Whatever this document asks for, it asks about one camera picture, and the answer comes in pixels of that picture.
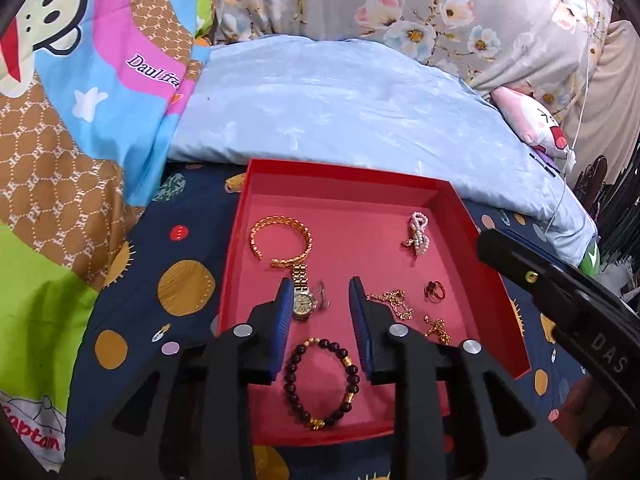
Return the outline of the person's right hand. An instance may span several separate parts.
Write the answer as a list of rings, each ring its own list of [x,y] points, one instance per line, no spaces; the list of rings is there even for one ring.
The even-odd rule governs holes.
[[[639,415],[592,377],[570,389],[553,425],[584,462],[588,479],[639,478]]]

